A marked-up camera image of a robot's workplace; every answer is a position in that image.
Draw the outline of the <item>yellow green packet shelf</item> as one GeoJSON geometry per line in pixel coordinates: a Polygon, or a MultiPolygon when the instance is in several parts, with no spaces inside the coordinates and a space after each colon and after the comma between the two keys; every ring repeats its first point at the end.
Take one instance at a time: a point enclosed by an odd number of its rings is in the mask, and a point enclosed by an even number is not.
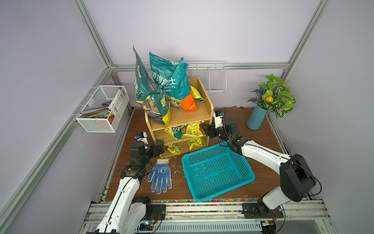
{"type": "Polygon", "coordinates": [[[181,140],[182,139],[182,129],[185,128],[186,125],[180,125],[176,127],[168,127],[164,129],[164,132],[172,136],[174,139],[181,140]]]}

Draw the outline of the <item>teal plastic basket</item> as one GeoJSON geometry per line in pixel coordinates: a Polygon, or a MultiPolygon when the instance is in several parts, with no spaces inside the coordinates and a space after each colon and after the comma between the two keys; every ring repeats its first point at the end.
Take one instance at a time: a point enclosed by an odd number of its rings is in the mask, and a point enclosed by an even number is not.
{"type": "Polygon", "coordinates": [[[182,166],[196,202],[204,202],[255,180],[245,157],[232,151],[226,142],[184,155],[182,166]]]}

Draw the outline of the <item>dark green yellow fertilizer bag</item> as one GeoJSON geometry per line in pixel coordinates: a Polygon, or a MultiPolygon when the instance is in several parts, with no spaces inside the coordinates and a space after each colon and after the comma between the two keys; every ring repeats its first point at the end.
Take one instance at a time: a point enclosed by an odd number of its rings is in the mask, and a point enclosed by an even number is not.
{"type": "Polygon", "coordinates": [[[171,112],[166,93],[152,80],[139,54],[133,49],[136,58],[134,91],[136,102],[157,124],[168,127],[171,112]]]}

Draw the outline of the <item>yellow fertilizer packet top shelf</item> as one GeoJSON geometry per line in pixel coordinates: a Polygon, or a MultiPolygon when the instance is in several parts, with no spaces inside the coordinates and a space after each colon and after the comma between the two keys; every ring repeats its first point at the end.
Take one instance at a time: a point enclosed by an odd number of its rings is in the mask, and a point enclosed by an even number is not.
{"type": "Polygon", "coordinates": [[[191,86],[192,96],[195,100],[203,102],[205,99],[201,96],[200,92],[193,86],[191,86]]]}

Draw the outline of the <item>teal orange soil bag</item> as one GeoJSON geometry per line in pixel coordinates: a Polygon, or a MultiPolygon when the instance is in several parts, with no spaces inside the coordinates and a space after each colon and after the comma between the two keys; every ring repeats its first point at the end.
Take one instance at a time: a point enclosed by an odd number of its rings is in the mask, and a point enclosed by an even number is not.
{"type": "Polygon", "coordinates": [[[149,58],[153,79],[167,94],[170,105],[181,111],[197,111],[184,59],[170,61],[153,53],[149,53],[149,58]]]}

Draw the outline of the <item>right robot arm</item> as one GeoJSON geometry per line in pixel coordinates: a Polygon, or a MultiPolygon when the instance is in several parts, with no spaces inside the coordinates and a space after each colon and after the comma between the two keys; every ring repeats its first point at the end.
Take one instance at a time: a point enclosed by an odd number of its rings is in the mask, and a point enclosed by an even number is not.
{"type": "Polygon", "coordinates": [[[219,138],[233,152],[267,166],[280,176],[280,185],[258,200],[255,210],[259,215],[271,213],[290,201],[300,202],[320,184],[303,156],[282,154],[259,145],[242,136],[232,119],[222,121],[219,125],[203,124],[202,128],[210,138],[219,138]]]}

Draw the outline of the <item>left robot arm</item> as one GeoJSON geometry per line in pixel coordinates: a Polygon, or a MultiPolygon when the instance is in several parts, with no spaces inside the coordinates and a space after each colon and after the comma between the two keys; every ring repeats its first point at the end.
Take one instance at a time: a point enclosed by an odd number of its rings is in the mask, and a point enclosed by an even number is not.
{"type": "Polygon", "coordinates": [[[150,197],[135,195],[146,175],[147,166],[162,153],[162,140],[154,145],[137,140],[131,145],[130,159],[121,172],[116,195],[93,234],[134,234],[142,221],[161,223],[165,219],[165,205],[153,205],[150,197]]]}

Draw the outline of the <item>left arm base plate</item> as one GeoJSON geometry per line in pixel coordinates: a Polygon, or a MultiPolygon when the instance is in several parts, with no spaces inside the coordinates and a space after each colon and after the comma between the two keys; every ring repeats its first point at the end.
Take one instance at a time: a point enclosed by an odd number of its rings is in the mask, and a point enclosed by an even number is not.
{"type": "Polygon", "coordinates": [[[145,204],[146,212],[142,215],[143,220],[165,220],[166,205],[164,204],[145,204]]]}

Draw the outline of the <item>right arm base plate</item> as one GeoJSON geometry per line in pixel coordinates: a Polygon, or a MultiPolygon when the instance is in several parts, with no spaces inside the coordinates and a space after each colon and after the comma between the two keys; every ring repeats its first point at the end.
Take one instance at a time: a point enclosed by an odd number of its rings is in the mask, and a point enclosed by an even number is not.
{"type": "Polygon", "coordinates": [[[262,203],[243,203],[242,204],[242,214],[244,214],[245,219],[278,219],[284,218],[283,210],[278,207],[274,210],[268,209],[262,203]]]}

